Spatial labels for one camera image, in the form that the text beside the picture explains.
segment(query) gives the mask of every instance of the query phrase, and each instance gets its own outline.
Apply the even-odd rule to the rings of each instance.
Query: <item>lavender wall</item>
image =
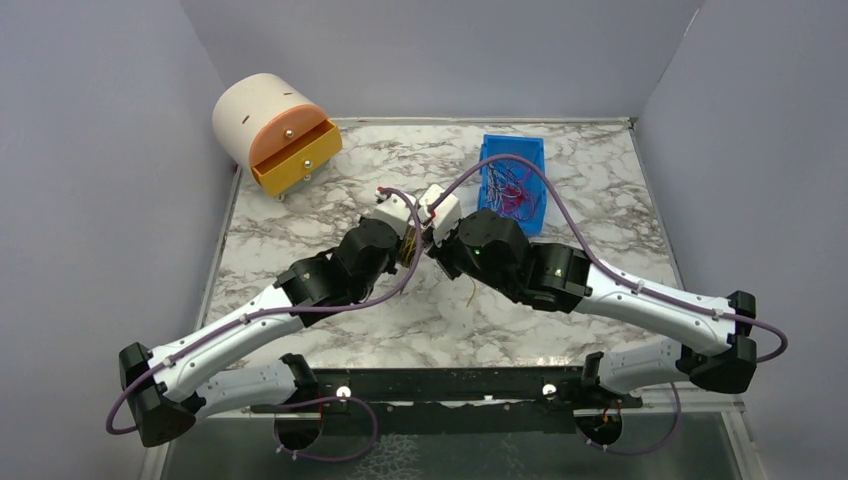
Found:
[[[0,2],[3,478],[136,478],[117,354],[186,334],[231,182],[176,2]],[[122,415],[120,423],[130,422]]]

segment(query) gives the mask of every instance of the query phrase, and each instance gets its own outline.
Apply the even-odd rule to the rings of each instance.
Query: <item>wire bundle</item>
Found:
[[[526,187],[533,172],[516,162],[498,162],[486,170],[486,205],[498,215],[518,222],[533,218],[536,198]]]

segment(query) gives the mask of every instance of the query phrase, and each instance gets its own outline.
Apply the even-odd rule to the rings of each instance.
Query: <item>silver screw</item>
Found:
[[[350,387],[342,385],[338,388],[338,390],[336,390],[336,396],[342,398],[350,397]]]

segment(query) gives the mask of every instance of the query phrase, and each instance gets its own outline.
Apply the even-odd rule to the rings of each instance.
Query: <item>yellow cable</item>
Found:
[[[471,291],[471,296],[468,297],[468,301],[465,302],[465,308],[468,308],[468,306],[471,305],[471,300],[474,300],[474,295],[477,294],[477,282],[475,282],[474,279],[471,277],[468,278],[471,280],[471,285],[473,286],[474,290]]]

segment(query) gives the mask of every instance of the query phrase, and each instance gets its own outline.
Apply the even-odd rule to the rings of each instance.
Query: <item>blue plastic bin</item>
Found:
[[[483,146],[480,149],[481,161],[502,153],[524,157],[533,162],[542,172],[545,171],[545,143],[541,138],[483,135]],[[478,210],[489,208],[500,216],[515,219],[527,236],[538,235],[542,232],[548,196],[545,184],[537,175],[524,164],[510,160],[490,163],[480,169],[480,173],[483,175],[483,183],[480,185],[480,193],[477,196]],[[510,200],[505,205],[503,196],[496,196],[495,200],[488,197],[490,181],[502,182],[506,175],[524,186],[520,195],[522,201]]]

